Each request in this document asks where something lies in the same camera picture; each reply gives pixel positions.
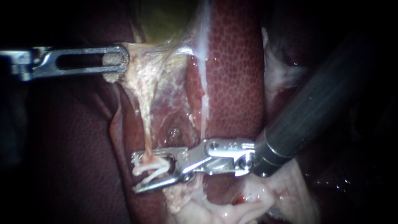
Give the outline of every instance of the wet tissue surface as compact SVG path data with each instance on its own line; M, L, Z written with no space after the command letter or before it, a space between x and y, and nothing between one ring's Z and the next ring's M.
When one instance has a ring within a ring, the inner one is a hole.
M29 84L2 76L5 217L22 222L25 217L11 215L18 211L42 223L383 221L380 193L391 168L374 150L393 139L397 93L382 75L272 177L196 174L188 183L134 194L131 188L143 177L133 169L164 166L152 149L193 147L215 137L255 139L353 26L373 21L360 12L348 19L350 9L331 6L341 16L332 22L335 14L307 2L170 3L189 16L183 29L162 41L145 22L148 8L154 15L167 12L157 1L151 7L68 2L61 11L35 15L56 21L51 32L5 25L10 35L2 47L120 43L131 57L124 74ZM42 5L21 11L28 18ZM107 64L115 57L98 60ZM390 71L390 60L383 59L379 74ZM143 160L131 163L139 150L146 151Z

